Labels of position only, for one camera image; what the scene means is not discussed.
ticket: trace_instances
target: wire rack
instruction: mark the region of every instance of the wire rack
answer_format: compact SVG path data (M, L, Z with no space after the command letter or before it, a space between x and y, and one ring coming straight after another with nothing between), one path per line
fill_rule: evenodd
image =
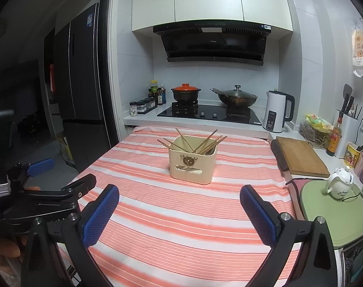
M329 144L330 134L314 129L308 121L301 123L299 133L313 148L326 149Z

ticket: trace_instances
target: green cutting board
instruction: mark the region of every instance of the green cutting board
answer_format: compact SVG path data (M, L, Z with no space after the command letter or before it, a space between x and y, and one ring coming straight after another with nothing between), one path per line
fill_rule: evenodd
M363 235L363 198L336 200L324 194L326 181L313 180L306 183L301 191L301 207L306 220L317 216L326 219L335 249L341 248ZM358 195L361 190L354 184L345 198Z

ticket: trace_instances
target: pink striped cloth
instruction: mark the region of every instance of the pink striped cloth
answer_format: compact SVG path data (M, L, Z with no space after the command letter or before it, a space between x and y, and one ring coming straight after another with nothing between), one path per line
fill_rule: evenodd
M241 187L251 184L279 212L294 216L270 145L227 135L218 145L213 180L202 186L169 175L168 150L157 139L177 136L174 128L137 127L79 174L97 178L96 187L79 200L82 208L109 183L121 195L89 250L115 286L245 286L270 247L262 244L240 204ZM277 286L286 282L298 250L295 245Z

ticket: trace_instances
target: refrigerator door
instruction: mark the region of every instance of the refrigerator door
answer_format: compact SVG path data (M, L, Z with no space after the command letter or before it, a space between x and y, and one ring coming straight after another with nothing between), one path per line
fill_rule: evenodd
M79 172L110 149L104 125L63 122L63 129Z
M77 120L103 120L97 64L98 3L71 21L69 61Z
M69 74L69 35L70 23L55 35L53 50L56 99L63 120L74 120L76 118Z

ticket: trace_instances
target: cutting board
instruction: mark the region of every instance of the cutting board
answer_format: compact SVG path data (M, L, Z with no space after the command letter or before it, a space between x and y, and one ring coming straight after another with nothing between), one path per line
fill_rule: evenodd
M363 235L363 197L353 184L344 199L336 200L323 193L326 181L313 180L306 183L300 193L303 215L313 221L318 216L326 219L335 249L341 248Z
M308 142L285 137L277 137L276 140L291 174L326 178L330 176L326 165Z

